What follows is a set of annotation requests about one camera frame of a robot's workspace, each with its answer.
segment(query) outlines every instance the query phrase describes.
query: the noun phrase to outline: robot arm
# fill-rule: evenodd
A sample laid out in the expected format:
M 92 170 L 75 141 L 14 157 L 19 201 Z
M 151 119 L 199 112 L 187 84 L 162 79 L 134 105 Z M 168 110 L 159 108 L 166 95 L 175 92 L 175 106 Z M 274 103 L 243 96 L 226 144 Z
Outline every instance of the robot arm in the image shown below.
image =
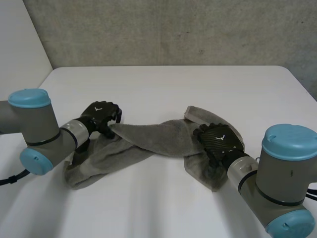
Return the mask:
M 22 165 L 44 175 L 99 131 L 108 138 L 110 120 L 120 122 L 122 111 L 113 103 L 92 103 L 81 115 L 58 127 L 51 100 L 43 89 L 26 89 L 0 101 L 0 134 L 21 132 L 27 144 L 20 154 Z
M 305 238 L 313 231 L 315 220 L 303 201 L 309 184 L 316 182 L 317 133 L 298 125 L 270 127 L 259 164 L 244 153 L 228 126 L 201 125 L 194 135 L 213 161 L 210 166 L 226 168 L 229 180 L 273 238 Z

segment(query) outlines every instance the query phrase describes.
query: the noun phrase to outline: black cable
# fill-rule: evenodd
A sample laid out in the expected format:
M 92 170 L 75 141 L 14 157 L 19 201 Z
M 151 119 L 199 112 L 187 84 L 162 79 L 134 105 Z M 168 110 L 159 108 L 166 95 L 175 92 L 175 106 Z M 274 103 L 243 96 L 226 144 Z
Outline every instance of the black cable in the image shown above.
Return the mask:
M 312 195 L 310 195 L 310 194 L 306 194 L 306 197 L 307 198 L 310 198 L 310 199 L 312 199 L 312 200 L 315 200 L 315 201 L 317 201 L 317 197 L 315 197 L 315 196 L 312 196 Z
M 307 189 L 307 193 L 310 193 L 312 195 L 317 195 L 317 190 L 315 190 L 315 189 Z
M 27 176 L 30 172 L 27 171 L 27 170 L 23 170 L 21 173 L 19 173 L 18 175 L 13 175 L 7 179 L 3 179 L 3 180 L 0 180 L 0 186 L 1 185 L 5 185 L 5 184 L 12 184 L 12 183 L 15 183 L 17 182 L 19 179 L 21 178 L 24 178 L 25 176 Z

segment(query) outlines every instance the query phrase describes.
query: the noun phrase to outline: blue cap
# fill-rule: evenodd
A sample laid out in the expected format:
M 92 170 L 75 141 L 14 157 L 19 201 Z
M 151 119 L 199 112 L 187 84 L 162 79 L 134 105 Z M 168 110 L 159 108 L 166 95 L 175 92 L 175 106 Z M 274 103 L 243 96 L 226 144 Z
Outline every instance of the blue cap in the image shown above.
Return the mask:
M 317 133 L 300 125 L 274 125 L 266 130 L 262 148 L 281 160 L 307 160 L 317 156 Z
M 8 102 L 18 108 L 42 108 L 51 104 L 47 91 L 40 88 L 24 89 L 12 93 Z
M 315 219 L 310 211 L 297 210 L 274 219 L 265 230 L 273 238 L 306 238 L 314 227 Z
M 44 175 L 53 169 L 53 164 L 46 156 L 31 148 L 25 148 L 21 152 L 20 161 L 34 175 Z

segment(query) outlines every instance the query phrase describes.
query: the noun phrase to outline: white wall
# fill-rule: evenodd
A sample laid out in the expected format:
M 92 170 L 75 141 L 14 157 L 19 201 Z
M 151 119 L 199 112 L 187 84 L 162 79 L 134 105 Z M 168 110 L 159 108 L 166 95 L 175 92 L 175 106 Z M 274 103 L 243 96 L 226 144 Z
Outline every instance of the white wall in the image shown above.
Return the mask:
M 22 0 L 0 0 L 0 100 L 36 88 L 52 71 Z

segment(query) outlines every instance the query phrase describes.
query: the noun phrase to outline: gray towel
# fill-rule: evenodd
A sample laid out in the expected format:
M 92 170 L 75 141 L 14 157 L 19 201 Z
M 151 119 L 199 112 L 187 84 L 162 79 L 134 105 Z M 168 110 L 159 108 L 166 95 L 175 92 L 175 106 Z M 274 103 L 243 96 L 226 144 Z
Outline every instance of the gray towel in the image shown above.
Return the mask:
M 206 110 L 190 106 L 190 120 L 197 123 L 228 124 Z M 113 124 L 112 140 L 99 135 L 91 139 L 86 152 L 75 153 L 72 163 L 64 162 L 64 180 L 72 189 L 87 187 L 105 175 L 140 162 L 153 154 L 184 157 L 185 170 L 212 191 L 217 191 L 227 177 L 223 167 L 212 175 L 208 172 L 208 157 L 192 135 L 198 124 L 188 119 L 169 120 L 157 125 Z M 239 132 L 230 125 L 242 141 Z

